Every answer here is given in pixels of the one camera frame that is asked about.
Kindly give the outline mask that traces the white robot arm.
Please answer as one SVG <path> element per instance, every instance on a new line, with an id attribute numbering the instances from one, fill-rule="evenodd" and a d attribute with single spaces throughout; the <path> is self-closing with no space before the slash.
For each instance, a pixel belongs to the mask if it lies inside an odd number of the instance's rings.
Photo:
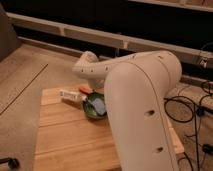
<path id="1" fill-rule="evenodd" d="M 91 87 L 104 88 L 122 171 L 179 171 L 164 109 L 164 97 L 182 75 L 173 53 L 139 52 L 100 61 L 86 51 L 73 72 Z"/>

